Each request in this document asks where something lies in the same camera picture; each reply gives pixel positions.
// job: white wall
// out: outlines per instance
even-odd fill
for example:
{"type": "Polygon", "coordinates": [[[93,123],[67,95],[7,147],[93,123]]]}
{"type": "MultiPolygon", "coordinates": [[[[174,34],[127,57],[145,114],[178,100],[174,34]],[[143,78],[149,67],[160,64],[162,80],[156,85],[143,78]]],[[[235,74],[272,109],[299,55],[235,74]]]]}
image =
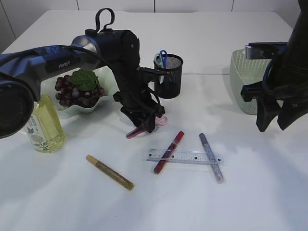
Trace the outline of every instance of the white wall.
{"type": "Polygon", "coordinates": [[[154,0],[78,0],[80,10],[111,8],[127,12],[154,12],[154,0]]]}
{"type": "Polygon", "coordinates": [[[3,7],[0,4],[0,53],[3,52],[13,41],[14,34],[9,21],[6,18],[3,7]]]}
{"type": "Polygon", "coordinates": [[[231,11],[233,0],[156,0],[156,12],[231,11]]]}
{"type": "Polygon", "coordinates": [[[78,10],[76,0],[1,0],[16,37],[48,10],[78,10]]]}
{"type": "Polygon", "coordinates": [[[298,0],[235,0],[233,11],[272,11],[294,27],[300,13],[298,0]]]}

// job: green plastic basket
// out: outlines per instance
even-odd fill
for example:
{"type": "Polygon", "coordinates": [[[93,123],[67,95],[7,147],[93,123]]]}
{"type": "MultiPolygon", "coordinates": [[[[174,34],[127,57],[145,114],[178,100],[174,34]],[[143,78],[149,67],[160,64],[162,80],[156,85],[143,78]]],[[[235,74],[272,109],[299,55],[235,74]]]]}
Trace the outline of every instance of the green plastic basket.
{"type": "Polygon", "coordinates": [[[230,83],[234,97],[240,109],[251,115],[257,114],[257,101],[244,102],[241,97],[243,85],[259,82],[263,79],[264,72],[270,59],[246,59],[245,50],[235,51],[231,57],[230,83]]]}

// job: robotic arm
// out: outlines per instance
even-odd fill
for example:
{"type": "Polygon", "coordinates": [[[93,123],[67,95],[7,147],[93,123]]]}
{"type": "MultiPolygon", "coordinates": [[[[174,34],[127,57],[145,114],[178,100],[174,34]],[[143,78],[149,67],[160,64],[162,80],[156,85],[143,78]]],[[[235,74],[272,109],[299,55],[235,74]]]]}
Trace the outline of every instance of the robotic arm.
{"type": "Polygon", "coordinates": [[[155,117],[161,117],[165,110],[148,83],[168,73],[139,67],[139,39],[129,30],[107,28],[114,19],[114,12],[104,8],[96,14],[96,30],[87,29],[71,46],[0,54],[0,138],[13,135],[28,121],[33,102],[40,100],[42,81],[77,67],[84,70],[109,67],[119,87],[114,99],[123,105],[121,112],[135,126],[144,124],[148,132],[154,130],[155,117]],[[104,10],[111,13],[111,22],[99,31],[99,17],[104,10]]]}
{"type": "Polygon", "coordinates": [[[308,1],[299,0],[302,10],[288,43],[250,43],[247,59],[272,59],[261,82],[243,86],[245,102],[257,100],[257,126],[265,131],[278,116],[285,130],[308,113],[308,1]],[[277,100],[283,101],[280,107],[277,100]]]}

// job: blue scissors handle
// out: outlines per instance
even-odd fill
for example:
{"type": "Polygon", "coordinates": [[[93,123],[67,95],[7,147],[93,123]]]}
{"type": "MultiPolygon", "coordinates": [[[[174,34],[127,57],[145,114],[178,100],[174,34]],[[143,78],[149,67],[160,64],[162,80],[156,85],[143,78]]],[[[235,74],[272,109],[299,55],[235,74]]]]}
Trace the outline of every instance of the blue scissors handle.
{"type": "Polygon", "coordinates": [[[159,53],[157,53],[154,57],[154,62],[160,66],[161,68],[166,68],[167,66],[167,57],[168,54],[165,50],[161,50],[159,53]]]}
{"type": "Polygon", "coordinates": [[[158,66],[160,66],[161,68],[165,68],[165,67],[164,67],[163,58],[162,58],[161,53],[157,53],[157,54],[154,56],[154,62],[155,62],[158,66]]]}
{"type": "Polygon", "coordinates": [[[160,53],[161,56],[162,56],[164,68],[166,68],[166,66],[167,66],[167,58],[168,58],[167,51],[161,50],[159,53],[160,53]]]}

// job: white table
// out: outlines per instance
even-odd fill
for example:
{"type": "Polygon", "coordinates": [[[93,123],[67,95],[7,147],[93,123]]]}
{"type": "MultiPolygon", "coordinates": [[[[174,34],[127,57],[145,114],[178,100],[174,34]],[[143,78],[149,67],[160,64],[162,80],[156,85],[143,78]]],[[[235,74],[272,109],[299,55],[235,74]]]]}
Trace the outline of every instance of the white table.
{"type": "MultiPolygon", "coordinates": [[[[113,29],[130,29],[140,38],[141,65],[153,67],[161,49],[184,60],[186,74],[228,74],[231,54],[249,42],[288,41],[290,26],[273,12],[128,13],[115,12],[113,29]]],[[[48,11],[6,51],[71,44],[96,28],[96,11],[48,11]]],[[[104,12],[101,25],[109,22],[104,12]]]]}

